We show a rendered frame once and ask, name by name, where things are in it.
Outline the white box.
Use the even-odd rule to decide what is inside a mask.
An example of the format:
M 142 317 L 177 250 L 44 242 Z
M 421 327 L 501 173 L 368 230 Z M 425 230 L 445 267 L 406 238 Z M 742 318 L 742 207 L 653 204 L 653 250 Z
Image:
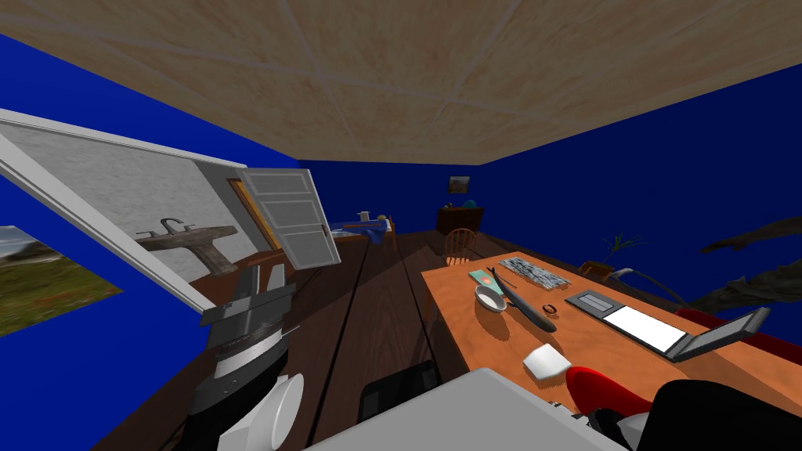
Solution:
M 552 345 L 544 344 L 532 350 L 522 361 L 536 380 L 557 377 L 572 363 Z

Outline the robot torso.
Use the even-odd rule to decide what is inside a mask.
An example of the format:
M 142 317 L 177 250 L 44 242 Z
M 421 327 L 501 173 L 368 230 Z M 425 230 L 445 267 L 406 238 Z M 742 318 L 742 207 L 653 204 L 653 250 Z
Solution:
M 491 369 L 467 373 L 306 451 L 627 451 Z

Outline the white bowl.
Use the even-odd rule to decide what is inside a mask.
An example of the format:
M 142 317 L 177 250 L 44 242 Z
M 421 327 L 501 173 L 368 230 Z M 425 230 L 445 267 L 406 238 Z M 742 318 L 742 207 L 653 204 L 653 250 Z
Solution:
M 489 311 L 503 312 L 507 308 L 507 302 L 504 297 L 491 287 L 477 285 L 474 293 L 477 302 Z

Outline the potted green plant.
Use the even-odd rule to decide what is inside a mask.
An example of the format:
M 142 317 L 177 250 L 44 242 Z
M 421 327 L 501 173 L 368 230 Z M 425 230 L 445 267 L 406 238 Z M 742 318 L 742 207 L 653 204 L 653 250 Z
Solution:
M 606 281 L 615 271 L 615 269 L 608 264 L 608 261 L 616 252 L 645 243 L 641 235 L 626 238 L 623 233 L 615 235 L 612 239 L 607 240 L 603 238 L 602 240 L 607 246 L 606 256 L 601 261 L 583 262 L 579 267 L 581 276 L 589 276 L 594 273 L 596 276 L 601 277 L 602 281 Z

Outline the white panelled door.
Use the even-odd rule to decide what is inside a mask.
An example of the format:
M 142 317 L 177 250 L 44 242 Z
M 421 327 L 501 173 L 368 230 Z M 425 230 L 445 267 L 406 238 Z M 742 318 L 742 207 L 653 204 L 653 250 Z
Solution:
M 341 262 L 308 169 L 242 168 L 238 174 L 295 270 Z

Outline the wooden round-back chair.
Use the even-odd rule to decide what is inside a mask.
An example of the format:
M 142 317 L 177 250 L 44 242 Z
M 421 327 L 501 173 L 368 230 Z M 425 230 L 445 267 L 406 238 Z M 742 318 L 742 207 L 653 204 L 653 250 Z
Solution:
M 444 258 L 448 266 L 462 265 L 472 260 L 477 236 L 470 229 L 450 231 L 445 239 Z

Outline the bed with blue cover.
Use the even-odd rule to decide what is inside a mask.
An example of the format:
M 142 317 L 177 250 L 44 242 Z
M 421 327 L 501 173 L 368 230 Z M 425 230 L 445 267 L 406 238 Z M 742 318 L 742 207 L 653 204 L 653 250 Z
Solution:
M 396 225 L 392 216 L 379 215 L 375 220 L 358 222 L 330 222 L 327 224 L 330 235 L 335 241 L 369 240 L 373 244 L 381 244 L 388 238 L 392 249 L 398 250 Z

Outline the large landscape wall picture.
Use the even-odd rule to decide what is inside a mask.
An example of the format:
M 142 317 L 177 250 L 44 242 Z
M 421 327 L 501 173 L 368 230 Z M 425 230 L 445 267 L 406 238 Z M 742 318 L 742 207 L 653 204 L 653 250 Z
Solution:
M 13 225 L 0 225 L 0 337 L 122 290 Z

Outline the red chair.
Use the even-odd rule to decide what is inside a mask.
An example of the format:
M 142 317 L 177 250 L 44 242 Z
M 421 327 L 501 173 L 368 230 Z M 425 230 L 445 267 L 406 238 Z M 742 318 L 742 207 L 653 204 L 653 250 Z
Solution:
M 607 409 L 631 417 L 652 409 L 652 402 L 590 368 L 572 366 L 565 380 L 573 403 L 583 415 Z

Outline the black chair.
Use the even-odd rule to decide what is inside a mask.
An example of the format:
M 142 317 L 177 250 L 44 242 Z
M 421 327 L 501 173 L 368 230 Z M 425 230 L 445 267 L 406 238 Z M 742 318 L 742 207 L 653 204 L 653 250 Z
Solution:
M 441 383 L 439 370 L 431 359 L 373 381 L 360 395 L 357 423 L 387 412 Z

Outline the grey textured slab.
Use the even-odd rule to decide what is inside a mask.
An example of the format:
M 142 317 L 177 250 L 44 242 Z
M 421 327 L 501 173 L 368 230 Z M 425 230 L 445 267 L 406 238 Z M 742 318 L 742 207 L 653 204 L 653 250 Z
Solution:
M 507 258 L 499 261 L 506 269 L 545 290 L 566 289 L 571 282 L 522 258 Z

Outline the dark wooden dresser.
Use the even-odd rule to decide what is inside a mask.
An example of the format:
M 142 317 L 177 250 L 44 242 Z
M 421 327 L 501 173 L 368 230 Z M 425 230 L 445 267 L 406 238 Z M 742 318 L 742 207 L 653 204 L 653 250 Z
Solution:
M 483 207 L 441 207 L 437 211 L 435 230 L 444 236 L 455 229 L 478 232 L 483 213 Z

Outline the orange wooden table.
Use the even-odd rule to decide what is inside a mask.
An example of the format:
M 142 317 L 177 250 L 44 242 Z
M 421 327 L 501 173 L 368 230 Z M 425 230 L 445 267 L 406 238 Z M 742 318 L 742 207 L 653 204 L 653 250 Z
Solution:
M 459 350 L 454 363 L 441 364 L 444 378 L 488 367 L 546 401 L 571 406 L 563 376 L 538 381 L 524 366 L 524 358 L 533 349 L 549 344 L 573 365 L 603 373 L 645 399 L 653 399 L 668 381 L 690 378 L 726 384 L 802 416 L 802 366 L 742 342 L 682 363 L 668 362 L 568 305 L 566 298 L 594 290 L 690 334 L 701 334 L 700 325 L 555 265 L 545 264 L 544 268 L 566 278 L 569 286 L 565 289 L 546 291 L 505 268 L 498 270 L 535 307 L 555 306 L 557 330 L 553 334 L 543 332 L 513 308 L 500 313 L 482 308 L 469 273 L 498 262 L 498 258 L 484 258 L 423 273 L 430 293 L 428 310 L 439 314 L 449 331 L 447 342 Z

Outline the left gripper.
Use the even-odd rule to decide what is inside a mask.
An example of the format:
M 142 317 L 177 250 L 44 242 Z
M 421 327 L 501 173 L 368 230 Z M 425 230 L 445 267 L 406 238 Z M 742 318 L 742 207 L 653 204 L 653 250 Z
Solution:
M 240 272 L 234 301 L 204 310 L 200 326 L 211 326 L 206 349 L 253 334 L 282 319 L 290 311 L 296 284 L 286 285 L 285 264 L 271 268 L 266 291 L 258 294 L 260 275 L 259 265 L 245 267 Z

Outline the grey pedestal sink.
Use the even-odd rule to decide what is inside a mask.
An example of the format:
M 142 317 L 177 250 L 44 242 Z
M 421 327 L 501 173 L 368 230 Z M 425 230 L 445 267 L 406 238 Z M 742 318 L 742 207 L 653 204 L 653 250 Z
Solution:
M 186 224 L 176 218 L 163 218 L 161 224 L 166 229 L 166 234 L 157 235 L 155 231 L 146 231 L 143 234 L 148 236 L 135 242 L 151 252 L 185 248 L 198 258 L 210 272 L 210 276 L 224 276 L 237 270 L 213 244 L 213 240 L 237 234 L 235 226 L 194 229 L 194 224 Z

